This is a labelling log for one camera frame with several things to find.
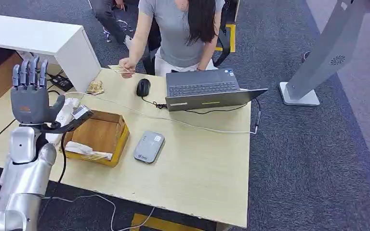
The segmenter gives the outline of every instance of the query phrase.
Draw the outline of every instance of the long black hair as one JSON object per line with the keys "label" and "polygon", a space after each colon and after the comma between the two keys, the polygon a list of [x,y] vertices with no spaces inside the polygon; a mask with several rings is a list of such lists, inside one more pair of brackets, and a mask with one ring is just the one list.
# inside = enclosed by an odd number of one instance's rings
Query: long black hair
{"label": "long black hair", "polygon": [[188,0],[189,38],[187,45],[198,39],[211,42],[215,37],[215,0]]}

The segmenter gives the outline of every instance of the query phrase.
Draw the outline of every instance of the sneaker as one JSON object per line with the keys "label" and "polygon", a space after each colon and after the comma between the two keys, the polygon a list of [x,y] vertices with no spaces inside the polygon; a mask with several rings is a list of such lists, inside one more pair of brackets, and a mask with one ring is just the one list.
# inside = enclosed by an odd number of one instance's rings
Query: sneaker
{"label": "sneaker", "polygon": [[130,46],[132,43],[132,38],[128,35],[125,36],[124,44],[127,46],[128,50],[130,50]]}

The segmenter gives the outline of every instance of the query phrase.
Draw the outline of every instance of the black chair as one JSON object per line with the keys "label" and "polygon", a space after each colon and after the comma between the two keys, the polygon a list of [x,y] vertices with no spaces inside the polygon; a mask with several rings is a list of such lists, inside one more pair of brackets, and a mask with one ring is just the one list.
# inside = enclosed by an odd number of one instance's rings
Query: black chair
{"label": "black chair", "polygon": [[[215,67],[218,67],[230,54],[230,31],[226,28],[228,9],[229,3],[228,1],[225,1],[225,4],[222,8],[221,26],[218,34],[218,44],[221,44],[223,50],[219,58],[216,61],[213,61],[213,65]],[[142,58],[145,71],[148,75],[155,75],[155,53],[160,46],[161,33],[156,20],[153,19],[151,30],[148,36],[147,46]]]}

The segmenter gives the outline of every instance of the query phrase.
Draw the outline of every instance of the speaker grille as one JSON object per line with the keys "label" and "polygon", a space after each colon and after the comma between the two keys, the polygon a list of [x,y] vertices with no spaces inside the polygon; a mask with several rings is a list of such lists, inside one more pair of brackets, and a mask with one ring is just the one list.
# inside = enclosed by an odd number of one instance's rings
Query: speaker grille
{"label": "speaker grille", "polygon": [[340,65],[340,64],[342,64],[344,62],[344,60],[345,60],[345,56],[343,56],[343,55],[337,55],[335,58],[333,58],[330,61],[330,64],[331,65],[334,65],[334,66]]}

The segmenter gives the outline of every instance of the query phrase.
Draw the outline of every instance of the cardboard box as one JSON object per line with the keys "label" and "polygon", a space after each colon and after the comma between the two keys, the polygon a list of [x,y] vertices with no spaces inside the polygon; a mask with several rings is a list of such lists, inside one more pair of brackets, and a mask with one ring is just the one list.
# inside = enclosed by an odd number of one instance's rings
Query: cardboard box
{"label": "cardboard box", "polygon": [[16,64],[22,64],[22,58],[14,52],[5,62],[0,65],[0,97],[12,87],[12,70]]}
{"label": "cardboard box", "polygon": [[130,132],[122,115],[92,110],[94,115],[74,132],[68,132],[64,145],[69,141],[81,143],[93,148],[93,151],[112,153],[111,160],[105,158],[93,160],[79,153],[66,151],[68,158],[92,161],[115,167],[124,150]]}

